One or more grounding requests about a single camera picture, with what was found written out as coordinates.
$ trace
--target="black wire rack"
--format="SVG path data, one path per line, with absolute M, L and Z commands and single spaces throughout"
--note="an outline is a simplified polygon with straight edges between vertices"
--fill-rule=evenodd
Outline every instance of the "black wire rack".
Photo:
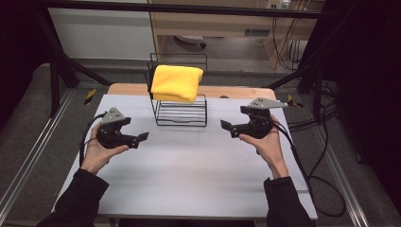
M 148 85 L 150 102 L 158 126 L 206 127 L 207 99 L 204 94 L 197 94 L 195 102 L 161 101 L 153 99 L 150 92 L 152 77 L 160 64 L 199 67 L 207 71 L 207 56 L 204 54 L 150 54 L 148 72 L 145 79 Z

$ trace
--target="white table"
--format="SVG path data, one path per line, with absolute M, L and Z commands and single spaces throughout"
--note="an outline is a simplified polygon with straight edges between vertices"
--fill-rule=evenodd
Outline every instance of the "white table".
M 265 218 L 268 203 L 263 182 L 271 177 L 268 165 L 254 147 L 233 139 L 220 119 L 243 124 L 240 112 L 251 99 L 207 98 L 208 124 L 198 127 L 158 127 L 148 96 L 105 95 L 96 114 L 116 107 L 131 123 L 124 134 L 149 131 L 138 149 L 115 156 L 98 176 L 110 184 L 98 213 L 110 218 Z M 273 109 L 287 126 L 282 109 Z M 299 198 L 311 218 L 317 218 L 301 171 L 289 143 L 282 149 Z M 78 169 L 78 156 L 61 193 Z

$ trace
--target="metal rail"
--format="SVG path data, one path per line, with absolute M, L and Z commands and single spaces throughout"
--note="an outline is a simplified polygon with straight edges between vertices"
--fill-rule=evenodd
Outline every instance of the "metal rail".
M 147 11 L 147 12 L 174 12 L 197 13 L 237 16 L 260 17 L 286 17 L 319 19 L 325 16 L 336 16 L 336 13 L 320 12 L 313 10 L 281 10 L 281 9 L 248 9 L 212 6 L 190 6 L 170 4 L 143 4 L 143 3 L 116 3 L 116 2 L 92 2 L 92 1 L 68 1 L 68 0 L 35 0 L 34 3 L 45 8 L 56 9 L 95 9 L 115 11 Z

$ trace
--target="black jacket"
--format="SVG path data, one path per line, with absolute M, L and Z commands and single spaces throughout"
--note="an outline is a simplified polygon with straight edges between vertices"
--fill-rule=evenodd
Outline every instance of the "black jacket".
M 93 227 L 99 201 L 108 186 L 108 183 L 97 176 L 79 169 L 57 201 L 55 212 L 37 227 Z M 269 227 L 312 226 L 290 177 L 272 181 L 267 179 L 264 186 L 269 203 Z

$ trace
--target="yellow towel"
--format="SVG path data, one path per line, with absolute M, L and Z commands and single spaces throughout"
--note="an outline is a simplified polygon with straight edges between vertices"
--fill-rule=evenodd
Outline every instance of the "yellow towel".
M 196 67 L 158 65 L 150 90 L 153 99 L 193 103 L 202 75 Z

